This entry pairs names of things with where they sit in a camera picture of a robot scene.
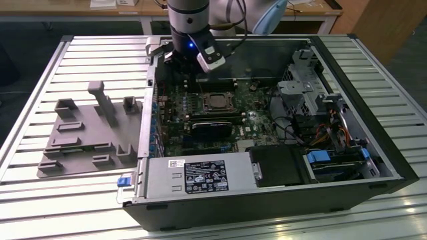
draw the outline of blue latch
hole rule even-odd
[[[364,160],[370,159],[370,152],[366,148],[362,148],[362,154],[363,154]]]
[[[324,151],[324,150],[320,150],[320,151],[311,151],[308,154],[307,154],[307,159],[308,159],[308,162],[312,164],[315,162],[327,162],[327,161],[331,161],[331,157],[328,155],[328,152]]]
[[[120,177],[117,179],[117,187],[119,188],[123,188],[123,187],[131,187],[132,184],[131,184],[131,177]]]

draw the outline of gray holder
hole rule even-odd
[[[89,82],[88,92],[97,105],[77,106],[72,99],[56,102],[57,118],[37,167],[39,178],[137,164],[143,103],[132,96],[112,103],[101,81]]]

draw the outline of black plastic cover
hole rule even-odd
[[[249,149],[251,162],[259,164],[262,179],[256,186],[294,186],[311,183],[303,148],[291,145],[255,146]]]
[[[231,136],[233,125],[229,122],[201,122],[191,126],[191,136],[203,141]]]

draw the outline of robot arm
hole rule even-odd
[[[173,49],[193,59],[205,73],[225,63],[209,28],[209,0],[168,0]]]
[[[239,27],[252,33],[268,35],[276,28],[287,7],[287,0],[168,0],[173,54],[180,62],[195,62],[205,73],[225,63],[225,57],[212,35],[211,24]]]

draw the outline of metal grating table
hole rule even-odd
[[[132,169],[39,179],[37,163],[59,98],[95,104],[91,80],[113,102],[144,101],[145,36],[76,36],[60,42],[0,150],[0,239],[390,239],[427,234],[427,117],[359,40],[320,37],[420,180],[348,211],[147,232],[116,202],[116,181]],[[336,86],[327,74],[331,88]]]

